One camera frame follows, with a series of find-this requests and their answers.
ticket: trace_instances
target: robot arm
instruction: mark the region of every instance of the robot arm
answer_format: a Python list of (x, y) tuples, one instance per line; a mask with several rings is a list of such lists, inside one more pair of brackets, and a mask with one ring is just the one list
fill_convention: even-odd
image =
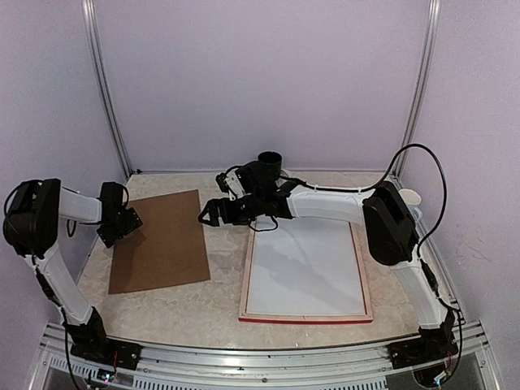
[[(219, 226), (220, 219), (224, 223), (250, 224), (259, 215), (336, 219), (365, 225), (370, 254), (396, 275), (418, 317), (421, 342), (412, 347), (396, 344), (391, 352), (391, 356), (395, 355), (394, 366), (420, 364), (437, 355), (443, 357), (447, 351), (457, 353), (453, 312), (440, 303), (435, 275), (418, 257), (414, 217), (392, 183), (384, 181), (369, 191), (320, 189), (302, 185), (301, 180), (280, 181), (279, 177), (269, 176), (258, 161), (236, 169), (232, 179), (228, 174), (217, 176), (217, 183), (230, 196), (208, 201), (199, 221), (210, 226)], [(417, 349), (427, 352), (418, 353)]]
[(101, 316), (81, 295), (58, 244), (59, 217), (98, 225), (97, 233), (107, 248), (139, 228), (142, 222), (137, 213), (126, 208), (128, 199), (123, 203), (125, 191), (121, 184), (104, 183), (97, 199), (62, 187), (58, 179), (23, 182), (11, 193), (9, 209), (4, 207), (3, 233), (33, 269), (44, 294), (62, 311), (74, 342), (71, 353), (112, 365), (115, 353), (125, 344), (123, 349), (136, 357), (125, 358), (119, 365), (135, 369), (140, 347), (106, 337)]

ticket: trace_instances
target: black cup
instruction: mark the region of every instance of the black cup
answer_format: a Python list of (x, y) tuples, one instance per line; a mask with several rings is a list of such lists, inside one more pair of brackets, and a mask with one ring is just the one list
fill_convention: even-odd
[(264, 163), (269, 172), (275, 179), (278, 179), (282, 172), (282, 156), (276, 152), (261, 152), (258, 155), (258, 161)]

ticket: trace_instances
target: white board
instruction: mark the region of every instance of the white board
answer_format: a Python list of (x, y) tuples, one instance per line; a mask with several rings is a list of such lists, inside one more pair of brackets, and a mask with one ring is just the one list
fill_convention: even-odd
[[(240, 319), (371, 320), (364, 270), (349, 224), (312, 218), (278, 222), (275, 231), (253, 235), (245, 273), (245, 310)], [(269, 218), (261, 217), (256, 228), (273, 226)]]

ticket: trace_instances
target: black bracket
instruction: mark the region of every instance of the black bracket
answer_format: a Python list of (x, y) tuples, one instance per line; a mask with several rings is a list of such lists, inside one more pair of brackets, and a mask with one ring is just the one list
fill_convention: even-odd
[(399, 341), (388, 346), (388, 355), (394, 369), (417, 366), (444, 359), (448, 353), (458, 353), (452, 329), (455, 315), (450, 310), (439, 329), (419, 328), (419, 338)]
[(63, 326), (74, 343), (71, 355), (108, 366), (136, 369), (142, 346), (106, 337), (102, 318), (95, 308), (86, 324)]
[(103, 183), (99, 200), (102, 203), (102, 220), (97, 234), (107, 248), (138, 229), (143, 223), (133, 209), (123, 204), (123, 185), (115, 182)]

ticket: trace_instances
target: white cup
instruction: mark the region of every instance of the white cup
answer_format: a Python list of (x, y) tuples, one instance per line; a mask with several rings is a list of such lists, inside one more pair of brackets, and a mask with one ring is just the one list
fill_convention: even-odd
[(423, 217), (423, 212), (418, 207), (422, 201), (421, 196), (413, 189), (409, 188), (400, 189), (399, 195), (401, 195), (403, 201), (405, 201), (406, 206), (408, 207), (408, 210), (414, 217), (415, 221), (419, 221)]

